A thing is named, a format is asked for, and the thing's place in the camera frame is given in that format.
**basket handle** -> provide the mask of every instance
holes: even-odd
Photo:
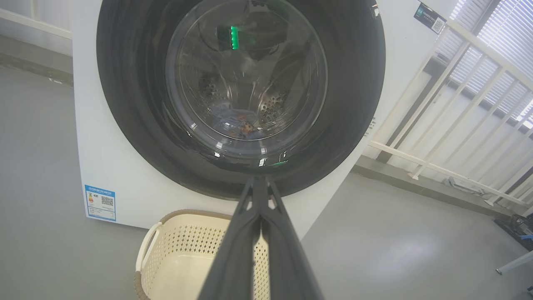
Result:
[[[137,262],[135,263],[135,271],[141,272],[142,268],[146,264],[146,259],[150,256],[150,252],[152,252],[152,247],[154,246],[154,243],[156,242],[157,236],[159,235],[159,228],[161,227],[162,223],[158,222],[152,226],[144,236],[144,239],[142,240],[141,249],[139,249],[139,254],[137,254]],[[150,243],[150,247],[148,248],[148,251],[146,248],[148,247],[148,242],[152,238],[152,243]]]

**door glass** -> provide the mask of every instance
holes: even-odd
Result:
[[[326,58],[311,24],[285,1],[207,0],[176,28],[167,86],[196,138],[234,154],[261,140],[259,150],[272,152],[317,119]]]

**sticker with qr code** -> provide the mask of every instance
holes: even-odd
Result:
[[[85,185],[85,199],[89,217],[117,221],[115,192]]]
[[[442,31],[442,28],[446,24],[445,18],[422,2],[420,2],[420,6],[416,10],[414,17],[420,21],[420,23],[426,25],[427,28],[431,29],[437,34]]]

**front-loading washing machine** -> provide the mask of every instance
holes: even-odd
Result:
[[[454,6],[432,2],[441,15]],[[262,174],[302,237],[436,40],[418,5],[76,2],[87,217],[148,228],[178,209],[231,214]]]

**laundry basket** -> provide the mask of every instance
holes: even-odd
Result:
[[[213,212],[178,210],[152,226],[135,265],[139,299],[196,300],[230,219]],[[254,248],[254,262],[254,299],[270,299],[268,245],[262,237]]]

